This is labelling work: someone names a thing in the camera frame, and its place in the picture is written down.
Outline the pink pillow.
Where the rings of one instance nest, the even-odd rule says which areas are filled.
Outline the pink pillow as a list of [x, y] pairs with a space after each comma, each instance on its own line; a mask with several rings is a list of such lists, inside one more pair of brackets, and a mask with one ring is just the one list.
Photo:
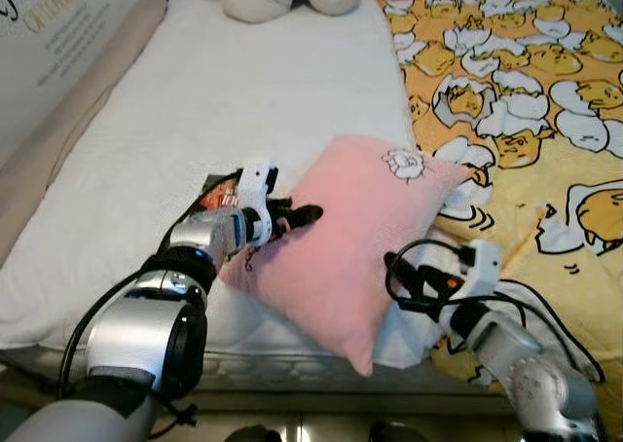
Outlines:
[[384, 318], [384, 255], [424, 238], [468, 167], [365, 135], [334, 138], [290, 192], [323, 215], [236, 256], [227, 285], [288, 318], [369, 377]]

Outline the red and black snack packet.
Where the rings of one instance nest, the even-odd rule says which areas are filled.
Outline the red and black snack packet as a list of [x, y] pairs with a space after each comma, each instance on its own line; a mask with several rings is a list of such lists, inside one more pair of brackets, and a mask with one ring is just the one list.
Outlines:
[[238, 205], [237, 186], [241, 171], [230, 174], [208, 174], [202, 184], [202, 192], [192, 212], [222, 209]]

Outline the yellow cartoon egg blanket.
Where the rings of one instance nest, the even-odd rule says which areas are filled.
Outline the yellow cartoon egg blanket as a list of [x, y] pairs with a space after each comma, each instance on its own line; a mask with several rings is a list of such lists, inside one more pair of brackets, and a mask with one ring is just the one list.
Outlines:
[[420, 150], [468, 167], [436, 228], [502, 251], [555, 317], [619, 439], [623, 16], [606, 0], [377, 0]]

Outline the white quilted mattress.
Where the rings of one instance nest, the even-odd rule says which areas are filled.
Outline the white quilted mattress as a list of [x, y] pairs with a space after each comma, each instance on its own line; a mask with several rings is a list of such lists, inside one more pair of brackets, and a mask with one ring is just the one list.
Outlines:
[[[390, 36], [373, 0], [261, 24], [169, 0], [0, 267], [0, 362], [54, 380], [81, 314], [156, 249], [208, 174], [268, 157], [284, 196], [335, 135], [417, 148]], [[197, 391], [484, 393], [433, 367], [440, 330], [424, 314], [390, 309], [370, 377], [227, 283], [206, 317]]]

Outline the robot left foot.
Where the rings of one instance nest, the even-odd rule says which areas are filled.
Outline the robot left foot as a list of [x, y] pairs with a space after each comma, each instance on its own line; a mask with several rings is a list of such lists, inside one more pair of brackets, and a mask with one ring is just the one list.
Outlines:
[[262, 424], [245, 425], [228, 433], [223, 442], [284, 442], [283, 434]]

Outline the beige padded bed rail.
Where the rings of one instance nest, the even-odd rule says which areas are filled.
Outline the beige padded bed rail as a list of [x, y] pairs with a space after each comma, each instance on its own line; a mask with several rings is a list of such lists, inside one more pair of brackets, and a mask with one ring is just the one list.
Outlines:
[[151, 41], [167, 6], [168, 0], [137, 0], [103, 51], [90, 60], [85, 76], [72, 82], [34, 135], [0, 166], [0, 267], [81, 135]]

